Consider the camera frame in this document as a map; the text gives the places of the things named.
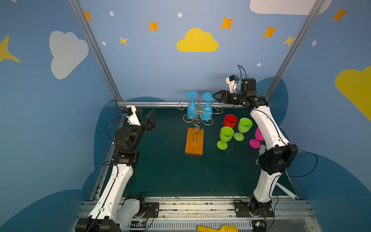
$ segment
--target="orange wooden base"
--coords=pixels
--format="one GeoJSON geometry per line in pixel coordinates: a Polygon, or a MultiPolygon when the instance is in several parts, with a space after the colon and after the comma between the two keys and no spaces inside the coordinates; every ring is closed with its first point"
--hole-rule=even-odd
{"type": "Polygon", "coordinates": [[[188,128],[185,151],[186,154],[201,156],[204,149],[204,129],[201,129],[201,132],[196,136],[197,141],[194,142],[193,139],[196,132],[194,128],[188,128]]]}

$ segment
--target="yellow star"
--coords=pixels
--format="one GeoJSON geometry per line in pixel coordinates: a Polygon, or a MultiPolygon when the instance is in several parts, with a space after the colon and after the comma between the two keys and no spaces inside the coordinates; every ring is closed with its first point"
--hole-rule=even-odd
{"type": "Polygon", "coordinates": [[[267,32],[262,37],[269,36],[272,38],[273,32],[275,32],[275,30],[277,30],[277,27],[276,28],[267,27],[267,32]]]}
{"type": "Polygon", "coordinates": [[[128,39],[123,39],[123,38],[121,38],[121,36],[120,36],[120,39],[121,39],[121,41],[119,43],[124,43],[127,46],[126,40],[128,40],[128,39]]]}
{"type": "Polygon", "coordinates": [[[5,59],[9,59],[15,62],[20,63],[20,61],[15,58],[10,52],[8,51],[8,43],[9,43],[9,36],[5,37],[5,39],[0,43],[0,62],[5,59]]]}
{"type": "Polygon", "coordinates": [[[89,21],[92,21],[92,18],[90,18],[90,11],[84,12],[84,13],[85,13],[86,19],[89,21]]]}
{"type": "Polygon", "coordinates": [[[336,19],[336,21],[340,21],[341,17],[343,17],[343,15],[345,15],[347,13],[347,11],[343,11],[342,8],[339,9],[338,13],[332,17],[332,19],[336,19]]]}
{"type": "Polygon", "coordinates": [[[295,38],[292,39],[291,36],[289,35],[289,38],[285,42],[283,42],[282,44],[286,43],[286,44],[288,44],[290,46],[291,45],[291,42],[294,41],[294,39],[295,38]]]}
{"type": "Polygon", "coordinates": [[[150,30],[155,30],[155,31],[158,32],[157,25],[158,25],[158,23],[153,23],[153,22],[150,21],[150,30]]]}
{"type": "Polygon", "coordinates": [[[231,29],[231,23],[233,22],[234,19],[227,19],[226,17],[223,17],[223,18],[224,18],[224,22],[223,22],[223,25],[221,26],[220,29],[228,28],[230,30],[231,29]]]}

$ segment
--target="yellow object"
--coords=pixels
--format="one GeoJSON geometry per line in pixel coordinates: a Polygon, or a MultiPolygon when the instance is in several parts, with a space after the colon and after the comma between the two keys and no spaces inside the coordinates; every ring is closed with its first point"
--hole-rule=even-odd
{"type": "Polygon", "coordinates": [[[121,36],[120,36],[120,39],[121,39],[121,41],[119,43],[124,43],[127,46],[126,40],[128,40],[128,39],[123,39],[123,38],[121,38],[121,36]]]}
{"type": "Polygon", "coordinates": [[[206,226],[197,226],[197,231],[198,232],[238,232],[238,229],[235,226],[229,226],[229,225],[222,226],[220,230],[212,229],[206,226]]]}
{"type": "Polygon", "coordinates": [[[272,38],[273,32],[275,32],[275,30],[277,30],[277,28],[278,27],[276,27],[276,28],[267,27],[267,32],[262,37],[269,36],[269,37],[272,38]]]}
{"type": "Polygon", "coordinates": [[[371,121],[371,66],[363,71],[342,71],[336,76],[335,85],[371,121]]]}
{"type": "Polygon", "coordinates": [[[177,49],[182,52],[213,52],[219,47],[213,36],[200,28],[192,28],[178,41],[177,49]]]}
{"type": "Polygon", "coordinates": [[[20,63],[20,61],[8,51],[8,43],[9,36],[5,37],[5,39],[0,43],[0,62],[2,60],[9,59],[20,63]]]}
{"type": "Polygon", "coordinates": [[[289,35],[289,38],[285,42],[283,42],[282,44],[286,43],[290,46],[291,42],[294,41],[294,40],[295,40],[295,38],[292,39],[291,36],[289,35]]]}
{"type": "Polygon", "coordinates": [[[84,12],[84,13],[85,13],[86,19],[89,21],[92,21],[92,18],[90,18],[90,11],[84,12]]]}
{"type": "Polygon", "coordinates": [[[231,29],[231,23],[233,22],[234,19],[227,19],[226,17],[223,17],[224,18],[224,22],[223,22],[223,25],[221,26],[220,29],[223,29],[223,28],[227,28],[227,29],[231,29]]]}
{"type": "Polygon", "coordinates": [[[336,21],[340,21],[341,17],[343,17],[345,14],[347,13],[347,11],[343,11],[343,8],[340,8],[338,13],[332,17],[332,19],[336,19],[336,21]]]}
{"type": "Polygon", "coordinates": [[[196,132],[194,128],[188,128],[185,153],[201,156],[204,149],[204,129],[201,129],[201,132],[196,136],[197,140],[193,141],[196,132]]]}
{"type": "Polygon", "coordinates": [[[150,21],[150,30],[155,30],[155,31],[158,32],[157,25],[158,25],[158,23],[153,23],[153,22],[150,21]]]}

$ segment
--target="white cloud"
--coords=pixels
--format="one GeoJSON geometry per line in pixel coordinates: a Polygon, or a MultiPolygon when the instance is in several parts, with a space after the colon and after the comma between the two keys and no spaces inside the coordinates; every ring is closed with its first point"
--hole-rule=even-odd
{"type": "Polygon", "coordinates": [[[72,32],[64,34],[53,31],[49,38],[52,60],[52,72],[57,79],[66,78],[88,55],[88,44],[77,38],[72,32]]]}
{"type": "MultiPolygon", "coordinates": [[[[319,13],[323,13],[332,0],[325,0],[319,13]]],[[[250,9],[258,14],[307,15],[315,0],[251,0],[250,9]]]]}

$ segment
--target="dark green table surface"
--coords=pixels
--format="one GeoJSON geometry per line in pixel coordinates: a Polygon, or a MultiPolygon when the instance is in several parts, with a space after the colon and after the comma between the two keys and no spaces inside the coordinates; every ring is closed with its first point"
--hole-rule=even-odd
{"type": "MultiPolygon", "coordinates": [[[[143,118],[150,110],[143,109],[143,118]]],[[[156,108],[156,128],[146,131],[138,145],[139,162],[123,196],[250,196],[260,175],[260,167],[255,164],[258,149],[249,144],[257,129],[250,114],[242,108],[225,108],[223,114],[213,115],[213,125],[201,123],[202,156],[184,153],[188,127],[194,127],[183,121],[184,114],[186,110],[156,108]],[[243,141],[232,138],[228,148],[220,150],[216,143],[227,114],[234,114],[238,120],[250,118],[253,126],[243,141]]],[[[238,131],[237,124],[233,129],[238,131]]],[[[278,182],[294,192],[285,173],[278,182]]],[[[286,195],[278,187],[273,194],[286,195]]]]}

